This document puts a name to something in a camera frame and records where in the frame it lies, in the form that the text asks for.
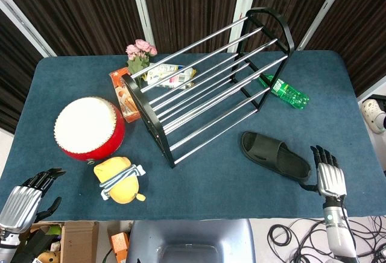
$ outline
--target black slipper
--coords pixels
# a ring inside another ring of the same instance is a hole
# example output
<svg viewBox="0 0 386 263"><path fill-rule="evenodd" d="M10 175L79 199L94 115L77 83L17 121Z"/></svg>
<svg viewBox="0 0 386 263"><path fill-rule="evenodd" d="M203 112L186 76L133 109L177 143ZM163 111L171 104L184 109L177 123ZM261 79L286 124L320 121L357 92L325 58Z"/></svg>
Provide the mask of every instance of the black slipper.
<svg viewBox="0 0 386 263"><path fill-rule="evenodd" d="M283 176L304 182L310 175L307 161L282 141L246 131L241 136L241 147L247 158Z"/></svg>

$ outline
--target green plastic bottle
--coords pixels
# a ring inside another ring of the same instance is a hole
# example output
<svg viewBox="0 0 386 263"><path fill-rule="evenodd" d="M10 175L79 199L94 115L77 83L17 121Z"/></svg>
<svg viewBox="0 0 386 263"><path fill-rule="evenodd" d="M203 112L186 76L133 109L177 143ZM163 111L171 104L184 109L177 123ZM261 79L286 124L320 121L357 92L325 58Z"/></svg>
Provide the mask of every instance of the green plastic bottle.
<svg viewBox="0 0 386 263"><path fill-rule="evenodd" d="M273 75L265 75L263 74L268 80L272 81ZM260 82L267 87L267 84L259 78ZM277 79L275 85L273 86L272 93L274 93L276 96L280 97L284 101L290 103L293 107L297 109L303 109L308 101L309 98L304 93L301 93L300 91L293 88L291 85L288 85L281 79Z"/></svg>

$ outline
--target robotic hand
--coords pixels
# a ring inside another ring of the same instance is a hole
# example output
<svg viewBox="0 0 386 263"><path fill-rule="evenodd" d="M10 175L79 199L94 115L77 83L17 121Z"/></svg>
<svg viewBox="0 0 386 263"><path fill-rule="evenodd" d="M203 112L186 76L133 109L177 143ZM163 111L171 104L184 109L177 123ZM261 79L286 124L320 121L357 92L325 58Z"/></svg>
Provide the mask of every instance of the robotic hand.
<svg viewBox="0 0 386 263"><path fill-rule="evenodd" d="M323 213L328 246L337 259L328 260L327 263L359 263L355 240L344 208L347 191L343 171L329 151L318 145L311 147L311 150L314 153L318 183L316 186L301 185L301 187L307 191L318 192L326 199Z"/></svg>
<svg viewBox="0 0 386 263"><path fill-rule="evenodd" d="M66 172L51 168L15 186L0 214L0 263L9 263L20 244L19 234L33 223L51 216L62 201L57 197L47 211L37 212L39 204L54 180Z"/></svg>

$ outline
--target drum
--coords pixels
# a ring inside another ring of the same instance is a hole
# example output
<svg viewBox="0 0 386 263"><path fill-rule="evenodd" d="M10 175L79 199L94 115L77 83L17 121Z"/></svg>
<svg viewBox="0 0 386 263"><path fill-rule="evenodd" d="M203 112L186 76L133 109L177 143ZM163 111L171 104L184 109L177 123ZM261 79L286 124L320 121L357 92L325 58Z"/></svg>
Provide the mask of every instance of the drum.
<svg viewBox="0 0 386 263"><path fill-rule="evenodd" d="M125 122L113 104L100 97L85 97L68 104L55 122L59 147L74 159L103 159L121 145Z"/></svg>

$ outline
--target drum head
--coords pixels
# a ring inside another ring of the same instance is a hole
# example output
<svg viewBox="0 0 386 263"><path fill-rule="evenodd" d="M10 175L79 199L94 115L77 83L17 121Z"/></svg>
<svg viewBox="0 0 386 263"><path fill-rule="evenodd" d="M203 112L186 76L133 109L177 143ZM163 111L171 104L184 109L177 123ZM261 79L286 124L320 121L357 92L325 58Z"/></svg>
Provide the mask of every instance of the drum head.
<svg viewBox="0 0 386 263"><path fill-rule="evenodd" d="M85 97L68 104L55 122L58 145L71 153L88 153L107 142L115 129L113 106L99 97Z"/></svg>

